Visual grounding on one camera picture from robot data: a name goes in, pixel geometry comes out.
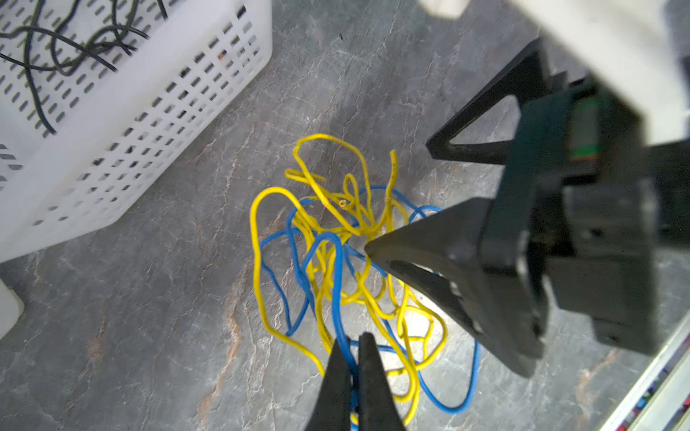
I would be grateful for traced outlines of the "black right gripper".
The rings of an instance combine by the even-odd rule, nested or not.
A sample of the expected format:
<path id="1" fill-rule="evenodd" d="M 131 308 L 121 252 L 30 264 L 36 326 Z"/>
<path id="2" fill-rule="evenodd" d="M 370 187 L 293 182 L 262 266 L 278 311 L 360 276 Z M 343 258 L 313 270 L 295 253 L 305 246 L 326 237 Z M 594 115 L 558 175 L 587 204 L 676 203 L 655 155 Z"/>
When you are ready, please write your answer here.
<path id="1" fill-rule="evenodd" d="M 604 86 L 564 80 L 543 40 L 530 41 L 426 143 L 435 160 L 507 162 L 494 201 L 469 199 L 365 246 L 521 377 L 544 356 L 546 281 L 599 342 L 653 354 L 654 253 L 689 244 L 688 141 L 648 147 Z"/>

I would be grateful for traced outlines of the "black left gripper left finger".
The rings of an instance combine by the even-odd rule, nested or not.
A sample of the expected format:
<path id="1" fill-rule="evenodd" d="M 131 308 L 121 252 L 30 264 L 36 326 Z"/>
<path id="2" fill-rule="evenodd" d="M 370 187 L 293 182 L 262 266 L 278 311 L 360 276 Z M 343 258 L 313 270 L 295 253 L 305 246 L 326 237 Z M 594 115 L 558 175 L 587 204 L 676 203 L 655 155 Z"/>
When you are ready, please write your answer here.
<path id="1" fill-rule="evenodd" d="M 350 430 L 350 368 L 337 342 L 332 347 L 325 376 L 306 431 Z"/>

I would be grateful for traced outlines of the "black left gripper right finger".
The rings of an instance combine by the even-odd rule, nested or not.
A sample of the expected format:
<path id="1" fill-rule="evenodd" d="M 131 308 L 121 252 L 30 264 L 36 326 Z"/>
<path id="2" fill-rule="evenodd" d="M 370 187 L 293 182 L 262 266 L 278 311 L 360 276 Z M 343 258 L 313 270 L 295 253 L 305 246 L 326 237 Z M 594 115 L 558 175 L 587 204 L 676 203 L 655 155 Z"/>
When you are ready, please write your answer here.
<path id="1" fill-rule="evenodd" d="M 369 332 L 359 337 L 359 429 L 405 430 L 375 337 Z"/>

